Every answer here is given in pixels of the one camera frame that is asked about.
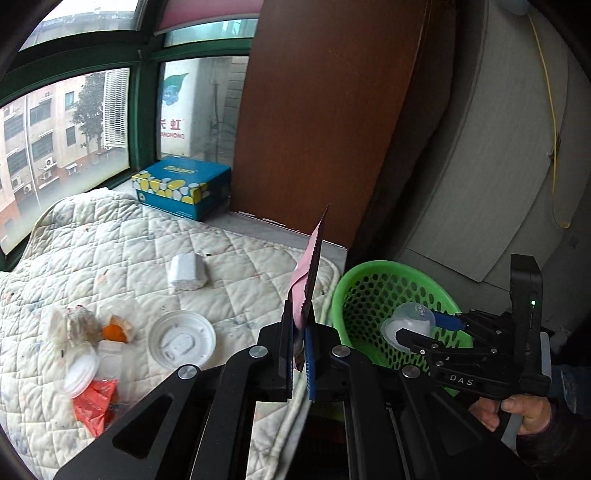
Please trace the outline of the person's right hand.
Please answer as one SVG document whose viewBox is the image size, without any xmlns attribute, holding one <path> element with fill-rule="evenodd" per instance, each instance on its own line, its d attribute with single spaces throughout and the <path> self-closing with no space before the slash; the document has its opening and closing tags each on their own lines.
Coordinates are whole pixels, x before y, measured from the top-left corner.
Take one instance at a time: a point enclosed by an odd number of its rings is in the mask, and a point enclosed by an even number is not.
<svg viewBox="0 0 591 480">
<path fill-rule="evenodd" d="M 548 427 L 552 417 L 549 400 L 530 395 L 513 395 L 502 402 L 480 398 L 469 407 L 469 412 L 492 432 L 500 425 L 500 411 L 522 416 L 519 435 L 541 433 Z"/>
</svg>

